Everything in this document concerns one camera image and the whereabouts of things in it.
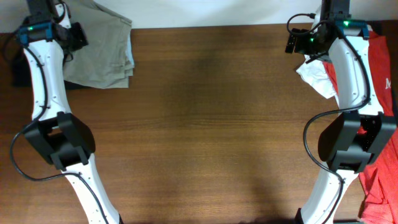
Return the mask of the khaki green shorts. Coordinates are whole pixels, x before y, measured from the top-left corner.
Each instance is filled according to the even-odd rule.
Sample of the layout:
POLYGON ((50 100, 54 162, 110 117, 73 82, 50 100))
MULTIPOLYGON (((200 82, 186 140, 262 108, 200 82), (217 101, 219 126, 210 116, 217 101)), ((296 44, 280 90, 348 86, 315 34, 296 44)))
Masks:
POLYGON ((132 20, 90 0, 65 2, 88 45, 63 66, 64 80, 92 88, 128 88, 133 76, 132 20))

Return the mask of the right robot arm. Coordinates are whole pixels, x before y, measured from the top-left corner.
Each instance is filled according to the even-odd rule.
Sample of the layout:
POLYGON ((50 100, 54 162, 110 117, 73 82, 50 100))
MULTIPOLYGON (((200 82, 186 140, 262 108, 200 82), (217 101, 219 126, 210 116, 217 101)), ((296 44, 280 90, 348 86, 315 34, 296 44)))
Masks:
POLYGON ((323 0, 312 28, 288 29, 286 53, 308 55, 309 62, 329 62, 338 87, 337 118, 320 134, 318 155, 309 157, 320 167, 305 205, 297 210, 299 224, 333 223, 349 185, 376 162, 397 128, 393 115, 382 108, 369 65, 369 29, 352 19, 350 2, 323 0))

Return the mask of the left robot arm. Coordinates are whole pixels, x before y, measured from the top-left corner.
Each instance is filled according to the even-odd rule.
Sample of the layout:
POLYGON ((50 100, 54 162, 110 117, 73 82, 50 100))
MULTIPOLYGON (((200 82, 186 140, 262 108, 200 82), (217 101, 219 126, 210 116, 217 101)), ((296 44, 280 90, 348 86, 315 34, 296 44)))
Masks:
POLYGON ((86 35, 63 1, 27 4, 30 14, 16 37, 29 64, 34 108, 18 135, 60 171, 57 177, 67 178, 90 223, 123 224, 96 169, 93 133, 72 114, 65 91, 63 64, 88 45, 86 35))

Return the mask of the white garment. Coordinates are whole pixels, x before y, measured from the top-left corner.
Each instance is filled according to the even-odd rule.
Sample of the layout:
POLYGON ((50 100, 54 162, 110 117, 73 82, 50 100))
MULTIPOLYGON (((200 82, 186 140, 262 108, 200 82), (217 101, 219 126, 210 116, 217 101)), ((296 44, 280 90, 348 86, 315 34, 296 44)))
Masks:
POLYGON ((304 63, 296 69, 301 79, 324 98, 329 99, 335 97, 336 91, 325 70, 323 62, 315 60, 307 63, 310 60, 310 56, 304 55, 304 58, 304 63))

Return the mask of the black folded garment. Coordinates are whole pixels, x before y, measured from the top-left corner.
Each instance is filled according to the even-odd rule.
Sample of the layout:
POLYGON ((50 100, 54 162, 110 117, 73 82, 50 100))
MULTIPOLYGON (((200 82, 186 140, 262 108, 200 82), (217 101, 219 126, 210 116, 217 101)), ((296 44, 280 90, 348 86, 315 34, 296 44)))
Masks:
MULTIPOLYGON (((12 85, 14 87, 31 87, 30 68, 25 56, 14 57, 11 60, 12 85)), ((64 81, 66 90, 81 90, 89 88, 77 83, 64 81)))

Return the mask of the red t-shirt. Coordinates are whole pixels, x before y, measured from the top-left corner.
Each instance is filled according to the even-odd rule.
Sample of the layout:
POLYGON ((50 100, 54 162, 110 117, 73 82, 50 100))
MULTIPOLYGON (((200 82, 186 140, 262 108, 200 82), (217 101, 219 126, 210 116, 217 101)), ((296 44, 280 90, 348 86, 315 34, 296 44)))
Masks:
MULTIPOLYGON (((374 89, 384 114, 393 116, 391 60, 386 38, 371 31, 369 66, 374 89)), ((365 223, 397 223, 397 133, 394 133, 375 163, 359 174, 365 193, 361 219, 365 223)))

